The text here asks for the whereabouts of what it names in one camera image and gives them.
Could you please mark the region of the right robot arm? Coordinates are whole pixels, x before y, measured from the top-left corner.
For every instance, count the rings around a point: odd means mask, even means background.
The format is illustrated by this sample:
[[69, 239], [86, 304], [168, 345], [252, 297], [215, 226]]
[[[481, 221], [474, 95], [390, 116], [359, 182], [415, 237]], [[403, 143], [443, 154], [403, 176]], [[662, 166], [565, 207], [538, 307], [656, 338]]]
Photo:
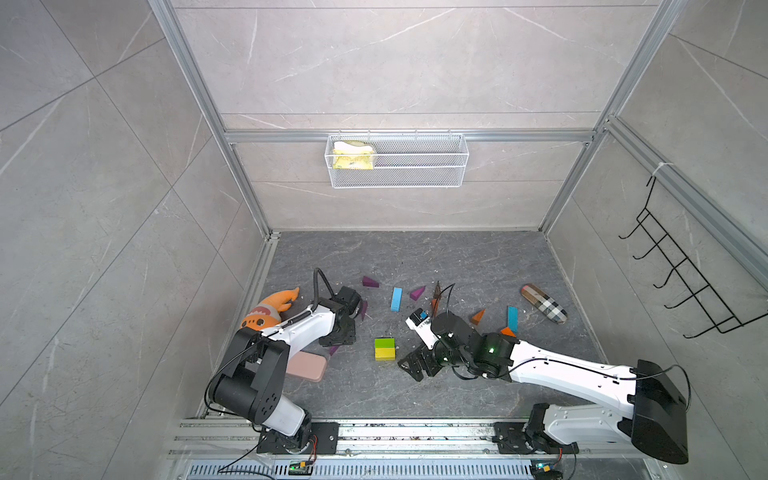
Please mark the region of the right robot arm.
[[533, 384], [582, 399], [575, 407], [533, 407], [523, 433], [536, 451], [630, 444], [656, 460], [689, 461], [689, 401], [667, 370], [651, 361], [625, 366], [569, 357], [503, 333], [481, 334], [450, 311], [432, 318], [417, 309], [405, 323], [422, 344], [398, 365], [416, 381], [463, 367], [465, 381]]

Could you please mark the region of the green block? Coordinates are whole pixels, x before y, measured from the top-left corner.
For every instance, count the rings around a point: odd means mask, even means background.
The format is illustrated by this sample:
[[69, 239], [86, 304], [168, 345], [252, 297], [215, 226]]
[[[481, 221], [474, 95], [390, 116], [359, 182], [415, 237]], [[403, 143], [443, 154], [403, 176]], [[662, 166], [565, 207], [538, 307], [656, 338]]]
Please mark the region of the green block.
[[376, 338], [375, 339], [376, 350], [395, 349], [395, 348], [396, 348], [396, 342], [394, 338]]

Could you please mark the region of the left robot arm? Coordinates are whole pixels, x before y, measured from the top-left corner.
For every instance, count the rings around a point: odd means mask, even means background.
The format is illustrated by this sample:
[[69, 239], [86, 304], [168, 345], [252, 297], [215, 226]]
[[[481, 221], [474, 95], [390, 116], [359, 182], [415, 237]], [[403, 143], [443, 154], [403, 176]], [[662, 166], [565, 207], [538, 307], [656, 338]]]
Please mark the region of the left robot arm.
[[284, 320], [300, 290], [283, 290], [262, 300], [246, 315], [204, 398], [254, 425], [302, 446], [309, 441], [311, 415], [283, 395], [290, 361], [318, 341], [323, 346], [351, 345], [361, 295], [343, 286], [328, 299], [316, 298]]

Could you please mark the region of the yellow block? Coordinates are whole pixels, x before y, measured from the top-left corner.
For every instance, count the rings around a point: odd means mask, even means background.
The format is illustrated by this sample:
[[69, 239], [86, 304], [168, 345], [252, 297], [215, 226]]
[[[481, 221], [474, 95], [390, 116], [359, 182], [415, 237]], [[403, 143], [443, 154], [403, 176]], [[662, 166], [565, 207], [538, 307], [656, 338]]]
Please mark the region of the yellow block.
[[376, 347], [374, 354], [376, 361], [394, 361], [396, 359], [396, 348]]

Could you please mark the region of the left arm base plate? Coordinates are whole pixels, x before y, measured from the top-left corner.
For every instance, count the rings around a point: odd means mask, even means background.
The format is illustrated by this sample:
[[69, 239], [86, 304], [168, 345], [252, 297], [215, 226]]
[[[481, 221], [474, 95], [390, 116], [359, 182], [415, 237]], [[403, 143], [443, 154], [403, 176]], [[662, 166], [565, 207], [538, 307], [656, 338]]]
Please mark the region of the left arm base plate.
[[259, 441], [258, 453], [333, 455], [336, 453], [340, 424], [337, 422], [310, 422], [299, 428], [293, 436], [276, 430], [267, 430]]

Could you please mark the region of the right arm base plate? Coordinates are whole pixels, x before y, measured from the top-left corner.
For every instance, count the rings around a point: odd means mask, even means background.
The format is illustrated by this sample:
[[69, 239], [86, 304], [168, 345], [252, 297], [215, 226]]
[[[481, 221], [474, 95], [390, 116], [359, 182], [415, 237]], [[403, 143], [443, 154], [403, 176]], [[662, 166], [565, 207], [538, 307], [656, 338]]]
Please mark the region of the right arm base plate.
[[559, 444], [542, 432], [528, 432], [525, 422], [495, 422], [492, 442], [500, 454], [578, 454], [576, 442]]

